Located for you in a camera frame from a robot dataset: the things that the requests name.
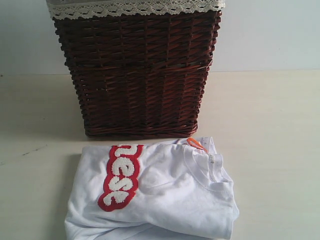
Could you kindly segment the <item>white t-shirt red lettering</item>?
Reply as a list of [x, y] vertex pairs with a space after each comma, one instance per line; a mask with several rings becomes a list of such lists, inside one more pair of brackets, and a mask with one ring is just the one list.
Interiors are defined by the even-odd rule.
[[86, 146], [68, 200], [69, 240], [229, 240], [239, 210], [211, 137]]

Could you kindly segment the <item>brown wicker basket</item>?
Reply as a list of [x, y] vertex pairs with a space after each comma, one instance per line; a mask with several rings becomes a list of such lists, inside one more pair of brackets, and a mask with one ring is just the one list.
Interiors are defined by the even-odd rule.
[[186, 138], [198, 129], [222, 12], [57, 19], [89, 138]]

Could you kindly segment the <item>cream lace basket liner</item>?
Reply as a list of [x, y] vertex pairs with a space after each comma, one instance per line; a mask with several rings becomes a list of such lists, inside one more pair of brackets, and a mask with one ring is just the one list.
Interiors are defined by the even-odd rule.
[[46, 4], [50, 17], [57, 20], [206, 13], [225, 8], [224, 0], [48, 0]]

